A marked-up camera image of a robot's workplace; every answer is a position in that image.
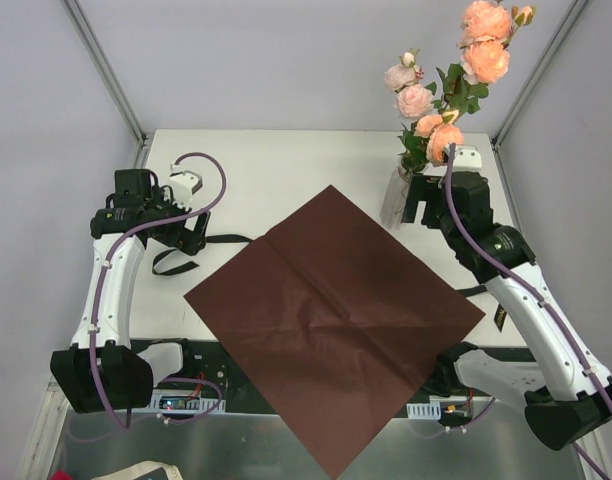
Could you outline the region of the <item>pink artificial flower bouquet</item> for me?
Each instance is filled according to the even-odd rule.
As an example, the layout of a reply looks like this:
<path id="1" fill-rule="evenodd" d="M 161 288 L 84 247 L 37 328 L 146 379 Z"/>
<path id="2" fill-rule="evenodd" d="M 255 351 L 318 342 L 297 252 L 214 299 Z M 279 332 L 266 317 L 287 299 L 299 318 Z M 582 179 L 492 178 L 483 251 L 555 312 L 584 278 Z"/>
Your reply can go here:
<path id="1" fill-rule="evenodd" d="M 464 143 L 463 133 L 456 126 L 458 118 L 458 110 L 449 110 L 442 114 L 426 115 L 417 122 L 414 134 L 427 140 L 426 159 L 434 167 L 444 163 L 445 147 Z"/>

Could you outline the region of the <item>light pink rose stem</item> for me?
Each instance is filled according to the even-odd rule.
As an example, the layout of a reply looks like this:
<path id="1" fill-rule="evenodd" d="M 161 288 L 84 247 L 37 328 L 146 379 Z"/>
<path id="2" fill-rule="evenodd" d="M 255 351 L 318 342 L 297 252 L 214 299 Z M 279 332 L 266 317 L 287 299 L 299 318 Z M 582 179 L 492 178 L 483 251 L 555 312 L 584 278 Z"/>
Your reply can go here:
<path id="1" fill-rule="evenodd" d="M 433 111 L 436 85 L 422 84 L 424 70 L 418 63 L 418 49 L 409 49 L 384 73 L 384 84 L 394 94 L 394 106 L 402 122 L 398 135 L 404 151 L 400 154 L 407 172 L 420 172 L 427 164 L 425 145 L 429 133 L 418 133 L 419 121 Z"/>

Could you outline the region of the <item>orange pink rose stem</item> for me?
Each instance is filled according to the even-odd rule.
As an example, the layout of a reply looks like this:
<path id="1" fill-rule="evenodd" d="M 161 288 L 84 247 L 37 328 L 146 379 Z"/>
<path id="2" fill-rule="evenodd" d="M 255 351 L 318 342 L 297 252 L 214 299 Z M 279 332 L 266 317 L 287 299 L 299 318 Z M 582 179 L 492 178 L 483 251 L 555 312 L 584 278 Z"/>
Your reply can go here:
<path id="1" fill-rule="evenodd" d="M 435 102 L 445 123 L 456 123 L 465 114 L 475 114 L 480 101 L 490 94 L 490 86 L 504 77 L 509 69 L 508 43 L 493 37 L 482 37 L 460 45 L 460 60 L 444 72 L 437 68 L 442 93 Z"/>

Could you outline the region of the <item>bright orange rose stem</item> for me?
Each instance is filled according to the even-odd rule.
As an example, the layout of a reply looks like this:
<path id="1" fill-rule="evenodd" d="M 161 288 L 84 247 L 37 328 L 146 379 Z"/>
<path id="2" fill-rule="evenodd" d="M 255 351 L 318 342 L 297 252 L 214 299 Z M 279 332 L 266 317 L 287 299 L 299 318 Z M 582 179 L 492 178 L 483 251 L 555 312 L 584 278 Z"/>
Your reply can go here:
<path id="1" fill-rule="evenodd" d="M 517 30 L 532 23 L 537 7 L 503 6 L 501 1 L 474 1 L 462 15 L 459 47 L 495 41 L 507 47 Z"/>

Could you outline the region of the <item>red and maroon wrapping paper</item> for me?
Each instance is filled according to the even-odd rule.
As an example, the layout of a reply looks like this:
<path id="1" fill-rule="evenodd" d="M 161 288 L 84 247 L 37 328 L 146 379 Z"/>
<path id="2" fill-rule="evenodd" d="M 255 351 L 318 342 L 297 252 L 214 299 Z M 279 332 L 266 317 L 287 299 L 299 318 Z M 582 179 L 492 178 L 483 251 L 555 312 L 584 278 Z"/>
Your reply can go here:
<path id="1" fill-rule="evenodd" d="M 483 318 L 334 187 L 186 301 L 331 478 Z"/>

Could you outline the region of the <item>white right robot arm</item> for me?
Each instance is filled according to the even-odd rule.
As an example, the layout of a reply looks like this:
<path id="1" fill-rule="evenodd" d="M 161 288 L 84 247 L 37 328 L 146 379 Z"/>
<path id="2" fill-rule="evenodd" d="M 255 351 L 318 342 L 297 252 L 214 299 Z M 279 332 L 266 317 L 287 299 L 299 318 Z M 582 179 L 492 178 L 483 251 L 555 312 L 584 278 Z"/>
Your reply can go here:
<path id="1" fill-rule="evenodd" d="M 523 370 L 464 342 L 438 357 L 438 387 L 459 394 L 472 387 L 522 413 L 533 434 L 561 450 L 612 420 L 612 373 L 584 344 L 552 297 L 521 233 L 493 219 L 486 178 L 412 176 L 403 220 L 439 230 L 458 262 L 511 318 L 534 361 Z"/>

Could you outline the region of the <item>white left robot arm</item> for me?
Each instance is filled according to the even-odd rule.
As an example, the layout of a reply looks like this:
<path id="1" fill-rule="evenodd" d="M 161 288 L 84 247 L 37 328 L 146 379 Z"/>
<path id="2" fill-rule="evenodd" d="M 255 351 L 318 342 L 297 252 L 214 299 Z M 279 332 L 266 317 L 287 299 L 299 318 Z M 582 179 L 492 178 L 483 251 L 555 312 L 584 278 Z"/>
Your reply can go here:
<path id="1" fill-rule="evenodd" d="M 73 409 L 101 412 L 149 405 L 164 379 L 190 387 L 196 363 L 181 341 L 158 341 L 137 353 L 131 348 L 130 309 L 139 266 L 149 240 L 192 256 L 204 248 L 209 214 L 185 225 L 200 175 L 176 168 L 166 185 L 148 169 L 118 170 L 115 190 L 90 222 L 94 264 L 82 318 L 67 349 L 55 351 L 50 370 Z"/>

